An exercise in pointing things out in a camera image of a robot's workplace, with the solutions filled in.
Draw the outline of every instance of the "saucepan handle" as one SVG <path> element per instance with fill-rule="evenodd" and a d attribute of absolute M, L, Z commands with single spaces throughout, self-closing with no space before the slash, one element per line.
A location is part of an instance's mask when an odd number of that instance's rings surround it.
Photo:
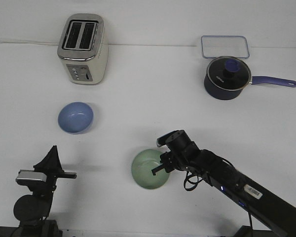
<path fill-rule="evenodd" d="M 254 77 L 252 77 L 252 83 L 251 83 L 252 85 L 261 84 L 261 83 L 296 87 L 296 81 L 294 81 L 294 80 L 287 80 L 287 79 L 281 79 L 281 78 L 272 78 L 272 77 L 266 77 L 266 76 L 254 76 Z"/>

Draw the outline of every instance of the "green bowl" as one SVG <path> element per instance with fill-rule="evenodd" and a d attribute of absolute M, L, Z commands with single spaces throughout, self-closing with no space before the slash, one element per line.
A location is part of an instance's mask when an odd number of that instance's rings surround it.
<path fill-rule="evenodd" d="M 169 173 L 163 169 L 153 175 L 151 170 L 160 164 L 162 152 L 148 149 L 135 156 L 132 163 L 132 175 L 135 182 L 145 189 L 161 187 L 169 178 Z"/>

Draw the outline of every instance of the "saucepan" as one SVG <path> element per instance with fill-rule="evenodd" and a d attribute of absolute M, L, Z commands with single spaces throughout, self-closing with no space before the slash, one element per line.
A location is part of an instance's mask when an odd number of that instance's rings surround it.
<path fill-rule="evenodd" d="M 247 64 L 238 58 L 222 56 L 215 58 L 207 67 L 204 80 L 207 92 L 220 100 L 236 98 L 248 84 L 269 83 L 296 87 L 296 81 L 267 76 L 251 76 Z"/>

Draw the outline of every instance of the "white tabletop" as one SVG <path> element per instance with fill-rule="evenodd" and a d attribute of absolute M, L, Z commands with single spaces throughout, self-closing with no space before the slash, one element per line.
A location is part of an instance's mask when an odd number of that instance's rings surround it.
<path fill-rule="evenodd" d="M 296 80 L 296 49 L 251 48 L 255 76 Z M 30 192 L 15 183 L 53 145 L 76 180 L 58 179 L 50 219 L 62 229 L 190 235 L 232 235 L 247 213 L 206 183 L 183 188 L 184 172 L 145 190 L 132 179 L 134 156 L 172 130 L 184 129 L 200 149 L 296 207 L 296 88 L 248 85 L 221 101 L 204 89 L 210 60 L 197 47 L 110 45 L 104 80 L 71 83 L 56 46 L 0 45 L 0 225 L 17 226 L 13 206 Z M 85 134 L 63 132 L 59 111 L 91 105 Z M 254 228 L 265 227 L 254 221 Z"/>

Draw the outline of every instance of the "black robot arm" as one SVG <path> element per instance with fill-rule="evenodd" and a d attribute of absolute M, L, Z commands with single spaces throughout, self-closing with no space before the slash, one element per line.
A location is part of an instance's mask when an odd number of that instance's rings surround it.
<path fill-rule="evenodd" d="M 239 172 L 222 157 L 200 150 L 184 130 L 168 133 L 157 140 L 170 152 L 160 156 L 161 169 L 188 171 L 217 188 L 280 237 L 296 237 L 296 208 Z"/>

